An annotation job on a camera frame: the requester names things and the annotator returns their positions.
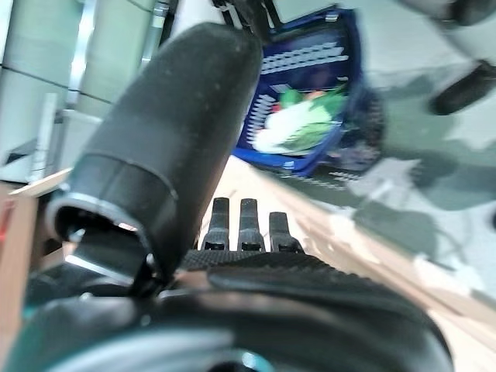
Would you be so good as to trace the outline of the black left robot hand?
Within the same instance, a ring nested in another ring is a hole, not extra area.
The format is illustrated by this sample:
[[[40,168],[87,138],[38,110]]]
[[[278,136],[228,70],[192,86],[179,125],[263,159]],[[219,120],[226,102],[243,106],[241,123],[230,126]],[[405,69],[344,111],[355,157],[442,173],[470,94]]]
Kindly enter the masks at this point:
[[[198,250],[260,76],[258,39],[202,23],[167,41],[46,207],[76,243],[32,275],[6,371],[451,371],[404,296],[275,245]]]

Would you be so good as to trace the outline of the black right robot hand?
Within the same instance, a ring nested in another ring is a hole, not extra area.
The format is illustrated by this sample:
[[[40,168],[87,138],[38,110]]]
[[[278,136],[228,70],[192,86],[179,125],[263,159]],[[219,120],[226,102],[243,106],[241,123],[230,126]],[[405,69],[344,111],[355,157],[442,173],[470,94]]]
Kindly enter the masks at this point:
[[[340,166],[348,171],[370,168],[381,157],[385,132],[386,114],[381,97],[366,88],[350,110],[339,145]]]

